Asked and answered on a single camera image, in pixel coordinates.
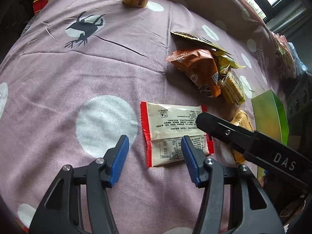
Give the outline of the yellow orange snack packet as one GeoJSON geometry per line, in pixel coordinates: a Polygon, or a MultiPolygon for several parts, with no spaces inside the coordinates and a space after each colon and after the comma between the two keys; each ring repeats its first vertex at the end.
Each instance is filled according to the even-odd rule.
{"type": "MultiPolygon", "coordinates": [[[[238,109],[230,123],[235,126],[240,126],[242,128],[245,128],[246,130],[254,132],[251,120],[244,110],[238,109]]],[[[232,154],[234,160],[237,163],[244,164],[246,162],[245,158],[243,157],[243,154],[239,153],[238,151],[232,149],[232,154]]]]}

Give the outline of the cracker pack green label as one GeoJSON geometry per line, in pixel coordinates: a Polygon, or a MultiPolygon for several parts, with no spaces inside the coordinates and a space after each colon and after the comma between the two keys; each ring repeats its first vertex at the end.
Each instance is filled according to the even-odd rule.
{"type": "Polygon", "coordinates": [[[227,75],[218,81],[221,93],[229,104],[236,104],[240,106],[245,102],[245,94],[242,82],[234,73],[229,70],[227,75]]]}

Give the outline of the red white snack packet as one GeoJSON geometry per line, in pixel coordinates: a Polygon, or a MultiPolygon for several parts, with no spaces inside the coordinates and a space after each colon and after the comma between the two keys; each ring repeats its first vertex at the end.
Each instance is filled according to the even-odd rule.
{"type": "Polygon", "coordinates": [[[215,153],[212,137],[196,125],[197,116],[207,111],[206,105],[180,106],[143,101],[140,111],[148,168],[183,160],[181,139],[186,135],[205,155],[215,153]]]}

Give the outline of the orange snack bag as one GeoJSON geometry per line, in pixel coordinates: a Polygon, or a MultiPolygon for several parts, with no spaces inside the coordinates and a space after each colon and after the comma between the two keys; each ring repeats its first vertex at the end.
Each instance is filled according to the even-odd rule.
{"type": "Polygon", "coordinates": [[[221,94],[218,85],[218,68],[212,53],[207,49],[188,49],[172,52],[166,61],[183,72],[208,97],[221,94]]]}

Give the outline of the green cardboard box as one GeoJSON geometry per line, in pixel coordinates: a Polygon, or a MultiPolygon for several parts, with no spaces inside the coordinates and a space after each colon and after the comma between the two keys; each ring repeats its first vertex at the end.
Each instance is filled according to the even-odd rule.
{"type": "Polygon", "coordinates": [[[287,145],[289,128],[283,103],[272,90],[251,99],[256,131],[287,145]]]}

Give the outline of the yellow green snack packet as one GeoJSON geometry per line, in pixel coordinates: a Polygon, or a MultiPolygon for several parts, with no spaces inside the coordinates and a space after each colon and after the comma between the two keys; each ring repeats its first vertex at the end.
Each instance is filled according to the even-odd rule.
{"type": "Polygon", "coordinates": [[[222,51],[211,51],[212,56],[221,75],[227,75],[231,69],[242,69],[245,66],[239,65],[232,57],[222,51]]]}

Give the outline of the crumpled clothes pile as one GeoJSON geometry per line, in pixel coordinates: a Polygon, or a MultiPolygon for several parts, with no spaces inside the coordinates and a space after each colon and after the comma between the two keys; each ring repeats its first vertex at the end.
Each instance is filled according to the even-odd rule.
{"type": "Polygon", "coordinates": [[[296,79],[308,71],[300,60],[295,46],[284,35],[270,32],[277,46],[277,70],[281,80],[296,79]]]}

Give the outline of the dark yellow flat snack packet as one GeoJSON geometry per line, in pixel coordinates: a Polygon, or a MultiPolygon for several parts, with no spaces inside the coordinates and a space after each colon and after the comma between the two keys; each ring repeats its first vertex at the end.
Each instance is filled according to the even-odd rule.
{"type": "Polygon", "coordinates": [[[179,37],[184,37],[185,39],[188,39],[190,41],[195,41],[198,43],[202,43],[207,45],[208,47],[216,50],[216,51],[220,51],[223,52],[225,54],[230,54],[229,52],[227,52],[226,50],[224,50],[223,48],[219,47],[218,45],[216,45],[215,43],[213,43],[212,41],[209,41],[201,36],[198,36],[196,34],[191,34],[191,33],[186,33],[186,32],[179,32],[179,31],[170,31],[171,34],[175,35],[175,36],[179,36],[179,37]]]}

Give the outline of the pink polka dot deer cloth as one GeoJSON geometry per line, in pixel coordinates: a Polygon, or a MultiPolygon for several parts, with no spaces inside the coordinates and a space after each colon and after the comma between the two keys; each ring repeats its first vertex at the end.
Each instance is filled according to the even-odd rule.
{"type": "Polygon", "coordinates": [[[188,40],[216,43],[243,66],[251,98],[285,95],[276,45],[245,0],[150,0],[143,9],[122,0],[50,0],[1,63],[1,197],[27,231],[41,199],[65,164],[87,165],[129,137],[119,182],[108,191],[120,233],[191,233],[203,192],[184,162],[146,164],[140,103],[206,105],[231,120],[236,107],[208,98],[166,61],[188,40]]]}

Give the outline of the red yellow package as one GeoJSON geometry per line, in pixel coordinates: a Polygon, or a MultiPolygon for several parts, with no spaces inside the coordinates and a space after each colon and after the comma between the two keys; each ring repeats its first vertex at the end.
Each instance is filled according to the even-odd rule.
{"type": "Polygon", "coordinates": [[[34,14],[38,14],[48,3],[49,0],[34,0],[33,11],[34,14]]]}

